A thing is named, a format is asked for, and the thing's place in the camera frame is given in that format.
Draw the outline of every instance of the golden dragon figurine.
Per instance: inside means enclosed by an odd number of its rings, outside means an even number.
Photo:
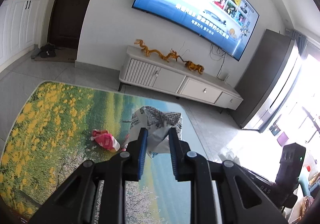
[[[143,42],[142,39],[136,39],[136,41],[134,42],[136,45],[139,45],[140,47],[142,47],[141,51],[145,52],[146,56],[149,57],[151,53],[157,53],[159,55],[159,57],[167,62],[170,62],[169,59],[175,59],[176,61],[178,61],[178,58],[180,57],[176,51],[172,50],[170,51],[169,54],[167,54],[166,56],[164,56],[159,50],[157,49],[152,49],[149,50],[148,46],[146,46]]]
[[[200,64],[194,64],[191,61],[184,61],[182,59],[181,56],[179,56],[177,54],[176,51],[174,51],[173,49],[171,49],[170,53],[167,54],[166,56],[164,56],[159,50],[157,49],[152,49],[149,50],[148,46],[146,46],[143,42],[142,39],[136,39],[136,41],[134,42],[135,45],[139,45],[140,47],[142,47],[141,51],[145,52],[146,56],[149,57],[151,53],[157,53],[159,55],[159,57],[167,62],[170,62],[169,59],[175,59],[176,61],[178,61],[178,58],[180,58],[184,63],[185,66],[190,70],[190,71],[198,71],[199,74],[203,74],[204,71],[204,67]]]

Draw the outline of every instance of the tv stand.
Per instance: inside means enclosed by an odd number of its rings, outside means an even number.
[[[146,57],[141,49],[133,46],[128,46],[119,81],[119,91],[123,84],[135,85],[232,110],[243,101],[220,79],[189,71],[181,62],[166,62],[157,54]]]

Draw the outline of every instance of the ribbed cabinet door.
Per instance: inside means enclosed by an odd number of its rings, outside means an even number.
[[[152,87],[160,67],[147,62],[131,59],[125,80],[135,84]]]

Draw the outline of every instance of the tiled floor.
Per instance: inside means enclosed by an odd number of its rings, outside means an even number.
[[[30,53],[26,54],[0,73],[0,151],[3,150],[8,133],[22,106],[43,80],[56,80],[112,91],[117,91],[119,87],[116,72],[106,75],[74,68],[73,63],[36,62],[30,58]],[[242,155],[240,162],[245,162],[245,167],[258,171],[270,163],[266,159],[270,149],[273,154],[274,150],[280,153],[282,151],[272,135],[240,130],[226,111],[220,114],[220,109],[214,106],[183,98],[177,100],[174,96],[135,86],[124,86],[122,92],[180,103],[210,160],[220,161],[219,151],[222,148],[230,148],[237,155]],[[276,164],[279,158],[280,156],[275,157]],[[274,174],[274,171],[259,172],[266,177]]]

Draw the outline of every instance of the doorway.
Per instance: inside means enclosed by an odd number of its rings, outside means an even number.
[[[90,0],[55,0],[48,41],[59,47],[77,49],[84,16]]]
[[[305,144],[313,157],[320,159],[320,50],[308,44],[305,57],[297,83],[275,124],[291,141]]]

